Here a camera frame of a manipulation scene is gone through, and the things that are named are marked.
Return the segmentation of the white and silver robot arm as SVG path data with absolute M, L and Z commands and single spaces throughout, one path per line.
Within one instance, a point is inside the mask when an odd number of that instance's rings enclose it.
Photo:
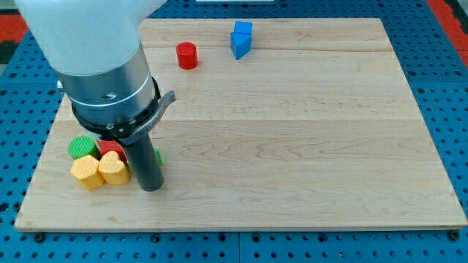
M 139 25 L 165 0 L 16 0 L 75 114 L 123 124 L 155 102 Z

